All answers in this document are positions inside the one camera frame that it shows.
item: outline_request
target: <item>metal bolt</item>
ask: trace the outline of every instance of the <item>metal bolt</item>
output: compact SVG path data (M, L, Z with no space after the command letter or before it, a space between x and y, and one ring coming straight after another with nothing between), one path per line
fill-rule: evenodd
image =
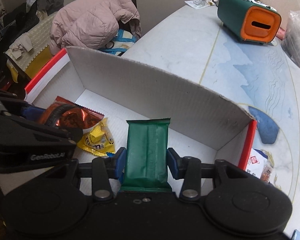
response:
M187 198L194 198L199 195L198 192L194 189L186 189L182 192L182 194Z
M4 111L3 114L4 114L5 116L12 116L12 114L10 114L10 113L7 112L7 111Z
M134 200L133 200L133 203L135 203L135 204L141 204L142 201L141 201L140 199L134 199Z
M107 198L110 196L110 192L105 189L99 189L94 193L94 195L98 198Z
M150 202L150 201L151 201L151 198L145 197L145 198L142 199L142 201L143 201L143 202Z

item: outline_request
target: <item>marble tabletop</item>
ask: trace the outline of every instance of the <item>marble tabletop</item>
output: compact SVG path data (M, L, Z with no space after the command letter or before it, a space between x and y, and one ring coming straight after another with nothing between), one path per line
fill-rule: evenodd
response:
M253 147L268 153L270 181L293 202L285 233L300 230L300 69L277 38L267 45L238 42L222 26L217 7L184 6L123 57L208 87L255 116Z

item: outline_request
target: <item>red snack package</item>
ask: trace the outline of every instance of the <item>red snack package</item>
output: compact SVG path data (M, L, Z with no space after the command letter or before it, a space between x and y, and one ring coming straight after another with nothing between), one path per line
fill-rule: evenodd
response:
M104 115L101 113L58 96L54 103L41 115L38 123L47 126L88 129L95 126L103 117Z

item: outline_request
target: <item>pink coat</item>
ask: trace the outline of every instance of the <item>pink coat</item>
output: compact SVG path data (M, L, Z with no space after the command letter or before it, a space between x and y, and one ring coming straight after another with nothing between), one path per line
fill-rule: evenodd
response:
M50 28L50 51L66 46L100 49L118 32L118 21L129 22L141 38L140 15L131 0L76 0L58 11Z

